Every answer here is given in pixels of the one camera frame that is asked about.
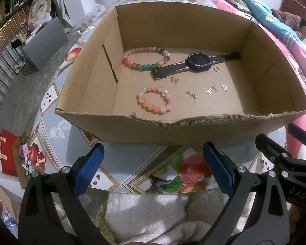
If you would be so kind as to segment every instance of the green fuzzy fabric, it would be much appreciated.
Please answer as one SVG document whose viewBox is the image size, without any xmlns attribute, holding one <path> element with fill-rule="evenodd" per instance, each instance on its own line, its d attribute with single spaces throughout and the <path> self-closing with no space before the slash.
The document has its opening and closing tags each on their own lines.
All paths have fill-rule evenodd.
<svg viewBox="0 0 306 245">
<path fill-rule="evenodd" d="M 94 225 L 99 229 L 102 236 L 109 242 L 110 245 L 117 245 L 110 228 L 106 224 L 104 217 L 107 211 L 107 202 L 104 202 L 94 219 Z"/>
</svg>

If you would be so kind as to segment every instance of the watch screen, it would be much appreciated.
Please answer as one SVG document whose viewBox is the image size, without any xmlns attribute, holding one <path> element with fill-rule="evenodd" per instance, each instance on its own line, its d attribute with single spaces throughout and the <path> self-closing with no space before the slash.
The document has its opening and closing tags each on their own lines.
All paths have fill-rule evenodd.
<svg viewBox="0 0 306 245">
<path fill-rule="evenodd" d="M 209 57 L 207 57 L 204 53 L 193 54 L 191 58 L 197 65 L 203 65 L 210 62 Z"/>
</svg>

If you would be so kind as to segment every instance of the person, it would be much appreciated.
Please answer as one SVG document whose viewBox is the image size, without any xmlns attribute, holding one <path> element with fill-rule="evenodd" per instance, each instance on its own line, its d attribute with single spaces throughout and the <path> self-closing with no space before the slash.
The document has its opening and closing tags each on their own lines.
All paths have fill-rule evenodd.
<svg viewBox="0 0 306 245">
<path fill-rule="evenodd" d="M 279 19 L 282 23 L 291 27 L 301 40 L 306 39 L 306 19 L 288 12 L 271 9 L 272 15 Z"/>
</svg>

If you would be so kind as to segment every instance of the printed green leaf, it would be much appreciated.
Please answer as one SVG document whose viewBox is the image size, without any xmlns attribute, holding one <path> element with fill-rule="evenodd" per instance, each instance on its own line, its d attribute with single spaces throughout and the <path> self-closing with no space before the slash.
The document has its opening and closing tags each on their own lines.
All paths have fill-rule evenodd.
<svg viewBox="0 0 306 245">
<path fill-rule="evenodd" d="M 161 184 L 162 190 L 165 192 L 176 192 L 180 188 L 181 185 L 181 178 L 179 176 L 176 176 L 171 182 L 169 183 L 163 183 Z"/>
<path fill-rule="evenodd" d="M 173 160 L 170 164 L 170 166 L 177 172 L 177 174 L 178 174 L 178 171 L 179 171 L 181 161 L 182 161 L 182 156 L 180 154 L 178 154 L 173 158 Z"/>
<path fill-rule="evenodd" d="M 213 175 L 211 176 L 210 180 L 208 181 L 207 185 L 211 184 L 215 182 L 215 178 L 213 177 Z"/>
<path fill-rule="evenodd" d="M 163 172 L 165 172 L 166 169 L 167 169 L 167 167 L 162 167 L 156 173 L 163 173 Z"/>
</svg>

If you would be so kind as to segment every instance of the blue textured pad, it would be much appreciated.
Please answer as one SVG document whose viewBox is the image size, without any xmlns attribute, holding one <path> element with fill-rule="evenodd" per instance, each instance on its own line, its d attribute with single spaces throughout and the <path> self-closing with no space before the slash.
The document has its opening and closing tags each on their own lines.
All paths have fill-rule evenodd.
<svg viewBox="0 0 306 245">
<path fill-rule="evenodd" d="M 293 123 L 288 124 L 287 129 L 290 135 L 306 146 L 306 131 Z"/>
<path fill-rule="evenodd" d="M 220 190 L 228 196 L 231 196 L 234 193 L 233 178 L 219 156 L 208 143 L 205 143 L 203 146 L 203 157 L 220 187 Z"/>
<path fill-rule="evenodd" d="M 104 147 L 102 144 L 97 143 L 92 150 L 87 154 L 87 160 L 80 168 L 74 180 L 73 193 L 77 198 L 84 194 L 90 185 L 95 173 L 99 169 L 104 158 Z"/>
</svg>

